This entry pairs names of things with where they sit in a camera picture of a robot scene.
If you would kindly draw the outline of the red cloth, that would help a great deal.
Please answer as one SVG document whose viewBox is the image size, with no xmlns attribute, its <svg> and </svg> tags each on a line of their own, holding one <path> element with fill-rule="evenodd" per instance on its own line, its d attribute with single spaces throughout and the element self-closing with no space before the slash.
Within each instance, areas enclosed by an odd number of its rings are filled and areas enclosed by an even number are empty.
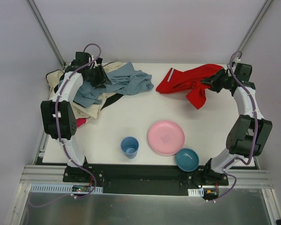
<svg viewBox="0 0 281 225">
<path fill-rule="evenodd" d="M 206 102 L 206 89 L 210 86 L 202 84 L 201 80 L 210 78 L 223 69 L 216 64 L 205 64 L 184 72 L 171 68 L 156 91 L 161 94 L 172 94 L 182 91 L 189 91 L 186 95 L 187 100 L 198 110 Z"/>
</svg>

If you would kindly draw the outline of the black printed cloth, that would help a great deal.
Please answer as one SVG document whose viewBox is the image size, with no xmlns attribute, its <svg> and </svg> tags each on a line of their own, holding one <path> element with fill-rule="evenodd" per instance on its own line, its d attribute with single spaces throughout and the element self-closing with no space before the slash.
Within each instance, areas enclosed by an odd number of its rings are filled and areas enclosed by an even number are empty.
<svg viewBox="0 0 281 225">
<path fill-rule="evenodd" d="M 115 102 L 117 102 L 117 101 L 118 101 L 119 99 L 121 99 L 122 97 L 123 97 L 123 95 L 122 95 L 122 94 L 118 94 L 118 93 L 116 93 L 116 94 L 114 94 L 114 95 L 108 97 L 108 98 L 106 99 L 104 105 L 102 106 L 101 110 L 104 109 L 104 108 L 106 108 L 106 107 L 108 107 L 108 106 L 110 106 L 110 105 L 112 105 L 112 104 L 114 104 Z"/>
</svg>

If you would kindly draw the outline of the grey-blue cloth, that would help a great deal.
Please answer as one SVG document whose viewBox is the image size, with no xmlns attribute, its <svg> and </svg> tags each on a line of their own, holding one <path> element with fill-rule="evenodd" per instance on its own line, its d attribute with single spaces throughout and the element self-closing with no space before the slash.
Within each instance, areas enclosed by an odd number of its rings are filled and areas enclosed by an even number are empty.
<svg viewBox="0 0 281 225">
<path fill-rule="evenodd" d="M 151 82 L 152 75 L 141 70 L 135 70 L 131 62 L 108 72 L 107 77 L 111 81 L 111 85 L 107 84 L 104 88 L 94 88 L 89 82 L 84 82 L 78 89 L 74 102 L 88 108 L 92 104 L 100 104 L 99 96 L 104 93 L 115 92 L 122 95 L 136 95 L 144 91 L 150 91 L 154 87 Z"/>
</svg>

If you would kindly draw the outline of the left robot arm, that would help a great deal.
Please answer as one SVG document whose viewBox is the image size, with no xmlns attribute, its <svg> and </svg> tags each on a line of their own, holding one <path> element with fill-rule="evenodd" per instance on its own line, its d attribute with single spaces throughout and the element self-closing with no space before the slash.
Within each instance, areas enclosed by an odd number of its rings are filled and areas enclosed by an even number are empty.
<svg viewBox="0 0 281 225">
<path fill-rule="evenodd" d="M 98 58 L 76 52 L 56 93 L 40 105 L 44 131 L 61 146 L 70 167 L 83 166 L 86 161 L 75 138 L 77 121 L 71 106 L 78 89 L 84 82 L 96 89 L 111 85 L 103 66 L 96 63 Z"/>
</svg>

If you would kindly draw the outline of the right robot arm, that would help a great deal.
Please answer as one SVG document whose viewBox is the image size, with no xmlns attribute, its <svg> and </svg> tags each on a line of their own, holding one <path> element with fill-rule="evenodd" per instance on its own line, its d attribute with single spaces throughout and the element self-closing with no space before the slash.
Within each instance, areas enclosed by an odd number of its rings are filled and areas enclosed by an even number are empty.
<svg viewBox="0 0 281 225">
<path fill-rule="evenodd" d="M 229 132 L 225 149 L 211 158 L 201 171 L 201 182 L 207 185 L 219 183 L 226 186 L 226 172 L 241 161 L 248 165 L 254 156 L 259 156 L 273 128 L 259 110 L 256 101 L 256 87 L 250 82 L 252 66 L 232 63 L 228 69 L 221 69 L 215 75 L 201 83 L 209 86 L 211 91 L 229 90 L 237 104 L 238 119 Z"/>
</svg>

